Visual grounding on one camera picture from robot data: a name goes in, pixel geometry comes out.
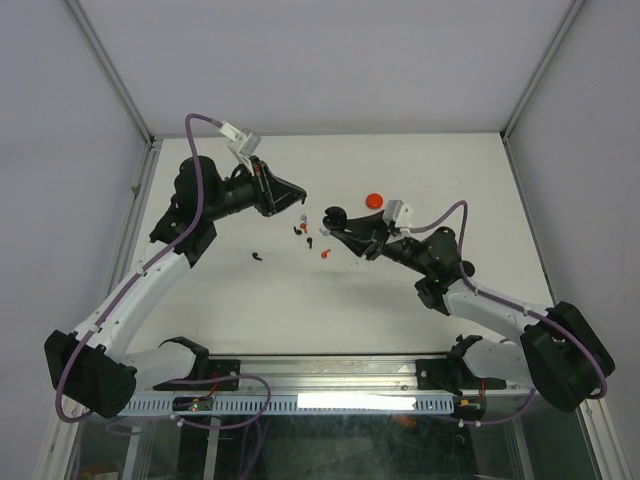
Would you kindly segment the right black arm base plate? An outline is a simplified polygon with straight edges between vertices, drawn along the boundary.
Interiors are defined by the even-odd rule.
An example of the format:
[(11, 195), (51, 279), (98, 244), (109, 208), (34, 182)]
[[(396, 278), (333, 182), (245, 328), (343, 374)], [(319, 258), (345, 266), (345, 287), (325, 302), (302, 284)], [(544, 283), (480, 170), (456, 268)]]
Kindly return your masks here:
[(447, 357), (421, 358), (415, 361), (417, 388), (423, 390), (445, 390), (461, 395), (465, 390), (505, 390), (505, 380), (483, 378), (474, 375), (462, 360)]

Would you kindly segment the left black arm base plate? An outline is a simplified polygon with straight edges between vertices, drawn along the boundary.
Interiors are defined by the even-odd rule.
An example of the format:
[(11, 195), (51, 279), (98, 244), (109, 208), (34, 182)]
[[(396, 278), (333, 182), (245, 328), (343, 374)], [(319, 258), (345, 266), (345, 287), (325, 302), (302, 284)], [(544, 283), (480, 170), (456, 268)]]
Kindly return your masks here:
[(154, 391), (205, 391), (235, 392), (239, 389), (238, 375), (241, 360), (237, 358), (210, 358), (204, 370), (192, 373), (185, 379), (164, 382), (153, 386)]

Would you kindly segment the black round charging case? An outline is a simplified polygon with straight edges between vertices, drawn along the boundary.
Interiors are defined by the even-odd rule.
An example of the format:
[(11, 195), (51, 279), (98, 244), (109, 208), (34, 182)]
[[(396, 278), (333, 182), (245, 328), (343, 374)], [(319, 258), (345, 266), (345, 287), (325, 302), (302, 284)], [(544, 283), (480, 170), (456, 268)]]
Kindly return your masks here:
[(341, 207), (331, 206), (325, 210), (322, 222), (330, 232), (343, 231), (347, 223), (347, 213)]

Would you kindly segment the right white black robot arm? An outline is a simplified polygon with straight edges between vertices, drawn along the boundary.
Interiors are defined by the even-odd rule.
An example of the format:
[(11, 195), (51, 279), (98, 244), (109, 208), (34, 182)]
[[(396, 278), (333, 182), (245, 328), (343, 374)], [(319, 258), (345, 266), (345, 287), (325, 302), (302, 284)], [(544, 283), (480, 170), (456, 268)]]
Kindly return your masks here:
[(499, 341), (458, 338), (447, 354), (452, 383), (469, 387), (491, 378), (520, 384), (563, 412), (606, 395), (615, 362), (575, 305), (527, 303), (481, 286), (472, 279), (474, 265), (462, 256), (463, 231), (442, 219), (415, 227), (411, 216), (406, 203), (393, 201), (359, 218), (329, 207), (322, 223), (357, 257), (383, 257), (420, 274), (414, 287), (426, 308), (500, 335)]

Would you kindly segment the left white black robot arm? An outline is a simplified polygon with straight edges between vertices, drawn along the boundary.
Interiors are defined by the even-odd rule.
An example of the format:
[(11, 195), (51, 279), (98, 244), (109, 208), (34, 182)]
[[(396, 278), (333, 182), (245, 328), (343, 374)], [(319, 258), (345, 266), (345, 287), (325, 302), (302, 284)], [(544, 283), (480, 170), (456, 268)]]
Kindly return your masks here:
[(212, 244), (216, 221), (248, 208), (269, 218), (307, 197), (256, 156), (226, 178), (211, 158), (188, 158), (179, 166), (174, 188), (142, 257), (115, 290), (72, 332), (56, 330), (44, 343), (56, 412), (65, 422), (72, 419), (64, 413), (64, 397), (112, 418), (139, 391), (173, 381), (192, 389), (204, 385), (210, 373), (206, 347), (184, 337), (136, 354), (129, 353), (129, 345), (159, 301)]

